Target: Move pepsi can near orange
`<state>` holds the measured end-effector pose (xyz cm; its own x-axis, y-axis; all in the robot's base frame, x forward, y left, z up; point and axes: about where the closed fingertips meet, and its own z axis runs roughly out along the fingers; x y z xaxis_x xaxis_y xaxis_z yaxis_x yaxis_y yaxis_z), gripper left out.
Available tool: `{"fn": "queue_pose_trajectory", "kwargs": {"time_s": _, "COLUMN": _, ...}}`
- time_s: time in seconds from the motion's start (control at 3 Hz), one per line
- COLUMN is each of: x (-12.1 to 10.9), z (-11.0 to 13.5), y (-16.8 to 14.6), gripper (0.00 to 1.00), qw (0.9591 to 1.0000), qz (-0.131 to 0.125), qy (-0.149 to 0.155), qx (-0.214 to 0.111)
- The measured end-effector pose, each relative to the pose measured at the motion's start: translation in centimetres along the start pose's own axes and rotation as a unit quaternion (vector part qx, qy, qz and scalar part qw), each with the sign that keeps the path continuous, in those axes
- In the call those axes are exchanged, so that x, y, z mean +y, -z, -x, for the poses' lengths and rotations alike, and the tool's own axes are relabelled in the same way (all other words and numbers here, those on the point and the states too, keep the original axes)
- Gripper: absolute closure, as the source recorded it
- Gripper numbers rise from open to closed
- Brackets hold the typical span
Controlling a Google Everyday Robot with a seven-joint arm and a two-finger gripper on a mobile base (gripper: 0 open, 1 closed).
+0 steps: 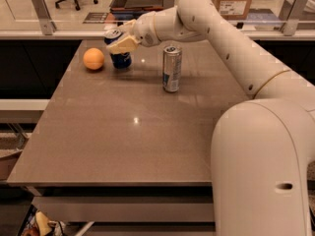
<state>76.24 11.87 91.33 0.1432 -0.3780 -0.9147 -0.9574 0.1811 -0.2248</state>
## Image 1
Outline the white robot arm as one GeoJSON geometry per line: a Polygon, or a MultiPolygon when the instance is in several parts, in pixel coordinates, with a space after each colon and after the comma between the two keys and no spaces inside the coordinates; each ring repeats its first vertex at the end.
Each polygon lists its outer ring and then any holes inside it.
{"type": "Polygon", "coordinates": [[[248,95],[211,144],[217,236],[312,236],[307,167],[315,158],[314,87],[236,27],[211,0],[179,0],[121,26],[113,54],[207,40],[248,95]]]}

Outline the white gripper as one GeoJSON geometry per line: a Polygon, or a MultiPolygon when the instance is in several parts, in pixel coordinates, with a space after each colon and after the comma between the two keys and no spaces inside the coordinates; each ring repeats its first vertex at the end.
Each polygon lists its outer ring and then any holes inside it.
{"type": "Polygon", "coordinates": [[[124,34],[110,43],[106,49],[111,54],[123,54],[134,51],[140,43],[146,47],[158,45],[155,15],[156,12],[149,12],[140,16],[137,20],[124,22],[118,27],[124,34]]]}

